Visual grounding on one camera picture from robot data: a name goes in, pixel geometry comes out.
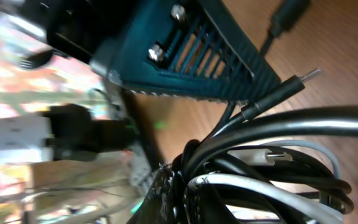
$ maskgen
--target silver screw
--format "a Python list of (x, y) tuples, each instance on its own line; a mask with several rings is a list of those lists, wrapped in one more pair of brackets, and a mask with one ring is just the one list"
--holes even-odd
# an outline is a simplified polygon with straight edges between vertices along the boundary
[(164, 54), (165, 52), (157, 44), (149, 49), (149, 58), (155, 62), (161, 62), (164, 59)]
[(186, 19), (186, 11), (185, 8), (179, 4), (176, 4), (172, 7), (171, 15), (176, 20), (183, 22)]

